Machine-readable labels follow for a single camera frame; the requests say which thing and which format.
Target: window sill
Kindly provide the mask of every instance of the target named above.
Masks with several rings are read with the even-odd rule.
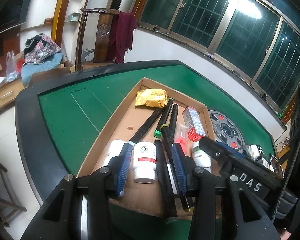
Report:
[[[238,80],[241,84],[244,84],[245,87],[247,87],[250,91],[253,91],[253,94],[255,95],[255,97],[258,99],[258,101],[260,101],[268,110],[269,112],[272,114],[272,116],[278,121],[278,123],[281,125],[281,127],[286,130],[287,126],[285,125],[285,123],[282,121],[282,119],[280,117],[278,117],[278,115],[276,114],[276,109],[271,106],[271,104],[266,101],[265,99],[263,99],[262,95],[253,87],[253,85],[246,80],[242,75],[240,75],[240,73],[238,73],[236,70],[226,66],[225,64],[223,64],[220,60],[217,59],[217,57],[214,57],[213,55],[207,53],[206,50],[204,50],[202,47],[200,47],[199,45],[196,46],[195,44],[189,44],[188,42],[185,42],[181,39],[178,39],[176,37],[171,36],[168,33],[163,33],[163,32],[159,32],[159,31],[154,31],[151,30],[149,28],[143,27],[143,26],[138,26],[138,28],[146,30],[152,34],[155,35],[159,35],[159,36],[163,36],[167,39],[169,39],[170,41],[175,41],[177,42],[179,45],[183,45],[185,46],[187,49],[193,50],[196,53],[199,53],[200,56],[204,56],[206,60],[213,62],[214,64],[216,64],[218,67],[220,67],[223,71],[227,71],[228,73],[231,73],[231,75],[233,77],[236,78],[236,80]]]

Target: cardboard tray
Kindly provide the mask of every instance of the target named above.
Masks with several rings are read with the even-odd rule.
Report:
[[[206,136],[215,140],[208,109],[204,104],[163,84],[148,78],[142,78],[123,99],[106,125],[101,130],[99,136],[93,143],[88,155],[81,165],[81,168],[77,174],[78,177],[90,175],[95,170],[99,169],[106,158],[110,142],[115,139],[129,141],[139,127],[152,114],[153,109],[151,108],[134,106],[137,92],[147,88],[164,89],[167,91],[168,97],[173,98],[174,103],[179,105],[178,122],[182,124],[184,124],[182,116],[183,110],[187,106],[192,106],[195,108],[199,113]],[[142,139],[142,141],[154,142],[154,140],[157,139],[153,136],[153,133],[157,127],[158,121],[159,118]],[[192,143],[193,142],[188,141],[188,150],[187,153],[185,153],[188,156],[191,156]],[[218,165],[214,161],[212,161],[212,170],[218,170]],[[127,182],[124,188],[124,196],[116,199],[111,198],[110,202],[143,214],[158,217],[162,216],[161,189],[157,180],[157,176],[154,183],[140,184],[134,182],[132,161],[130,163],[130,171],[128,173]],[[191,219],[192,212],[183,211],[180,199],[176,199],[175,203],[178,217],[181,219]]]

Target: yellow package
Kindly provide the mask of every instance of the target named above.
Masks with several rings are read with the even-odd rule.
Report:
[[[145,89],[137,93],[135,106],[166,107],[167,92],[163,89]]]

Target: green marker cap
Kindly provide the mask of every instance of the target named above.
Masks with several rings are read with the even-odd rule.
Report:
[[[160,138],[161,132],[158,131],[158,130],[155,130],[154,133],[153,133],[153,136],[156,137],[156,138]]]

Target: green felt surface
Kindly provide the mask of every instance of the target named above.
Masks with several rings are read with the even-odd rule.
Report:
[[[76,174],[99,132],[117,106],[143,77],[183,92],[225,113],[247,144],[273,153],[269,135],[235,101],[211,82],[182,65],[136,70],[87,80],[40,96],[51,137],[69,171]],[[163,219],[110,204],[114,239],[186,240],[190,220],[165,224]],[[220,239],[220,230],[216,230]]]
[[[207,79],[182,65],[135,70],[87,80],[39,97],[60,156],[76,174],[99,132],[117,106],[143,77],[163,83],[208,108],[222,111],[240,129],[246,144],[274,153],[267,132],[245,110]]]

